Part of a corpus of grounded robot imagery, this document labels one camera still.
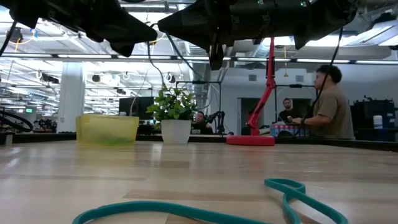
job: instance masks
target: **white bottle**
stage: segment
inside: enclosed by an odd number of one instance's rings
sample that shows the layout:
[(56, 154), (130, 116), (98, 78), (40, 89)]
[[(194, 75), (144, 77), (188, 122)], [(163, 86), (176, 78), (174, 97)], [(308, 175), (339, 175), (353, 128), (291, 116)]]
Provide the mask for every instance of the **white bottle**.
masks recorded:
[(373, 128), (382, 129), (383, 128), (383, 117), (381, 115), (373, 116)]

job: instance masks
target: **computer monitor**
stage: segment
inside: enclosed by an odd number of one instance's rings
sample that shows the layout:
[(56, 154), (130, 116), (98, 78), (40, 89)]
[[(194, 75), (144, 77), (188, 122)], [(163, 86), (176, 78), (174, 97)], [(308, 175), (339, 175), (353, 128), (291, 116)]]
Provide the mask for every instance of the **computer monitor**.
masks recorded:
[[(119, 114), (121, 114), (121, 112), (125, 112), (126, 116), (130, 116), (130, 107), (133, 100), (134, 97), (119, 99)], [(147, 107), (153, 104), (153, 97), (137, 97), (134, 105), (132, 106), (132, 115), (139, 117), (140, 120), (154, 119), (152, 117), (153, 113), (146, 113)]]

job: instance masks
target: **man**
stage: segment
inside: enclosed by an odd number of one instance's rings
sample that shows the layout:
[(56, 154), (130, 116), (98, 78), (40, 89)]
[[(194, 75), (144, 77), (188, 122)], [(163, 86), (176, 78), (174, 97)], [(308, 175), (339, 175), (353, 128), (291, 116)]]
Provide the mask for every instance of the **man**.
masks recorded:
[(298, 112), (296, 112), (295, 109), (292, 108), (292, 102), (290, 99), (286, 98), (284, 99), (284, 107), (285, 110), (279, 113), (279, 118), (278, 121), (285, 121), (286, 123), (289, 123), (291, 120), (289, 120), (289, 117), (291, 118), (299, 118), (300, 115)]
[[(348, 100), (340, 90), (341, 71), (336, 66), (322, 65), (317, 70), (314, 81), (315, 88), (320, 90), (324, 79), (325, 86), (315, 103), (314, 117), (307, 118), (303, 123), (311, 126), (311, 136), (331, 139), (354, 139), (353, 121)], [(293, 119), (293, 123), (301, 124), (302, 118)]]
[(206, 122), (205, 114), (202, 111), (196, 113), (192, 129), (200, 130), (200, 134), (213, 134), (213, 128)]

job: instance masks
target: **teal rubber band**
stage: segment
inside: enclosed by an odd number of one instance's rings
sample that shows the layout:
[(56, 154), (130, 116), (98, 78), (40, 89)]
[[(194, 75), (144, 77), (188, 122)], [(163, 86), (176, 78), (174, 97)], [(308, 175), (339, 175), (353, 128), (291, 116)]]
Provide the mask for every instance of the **teal rubber band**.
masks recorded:
[[(337, 224), (347, 224), (348, 220), (333, 208), (320, 203), (319, 201), (305, 195), (305, 185), (288, 179), (266, 179), (264, 185), (283, 193), (283, 211), (284, 215), (292, 224), (300, 224), (299, 216), (291, 209), (289, 202), (297, 199), (306, 203), (310, 207), (318, 210), (331, 218)], [(187, 218), (194, 218), (212, 223), (228, 224), (267, 224), (257, 220), (227, 215), (199, 208), (192, 208), (184, 205), (168, 202), (125, 202), (105, 205), (96, 209), (89, 210), (77, 216), (72, 224), (85, 224), (89, 221), (126, 212), (166, 212)]]

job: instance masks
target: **man's hand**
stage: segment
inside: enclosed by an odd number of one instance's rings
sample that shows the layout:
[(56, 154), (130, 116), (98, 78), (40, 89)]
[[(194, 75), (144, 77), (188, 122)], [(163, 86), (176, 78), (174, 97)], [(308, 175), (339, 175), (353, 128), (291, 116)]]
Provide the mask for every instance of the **man's hand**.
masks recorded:
[(293, 118), (292, 123), (294, 124), (301, 124), (302, 118)]

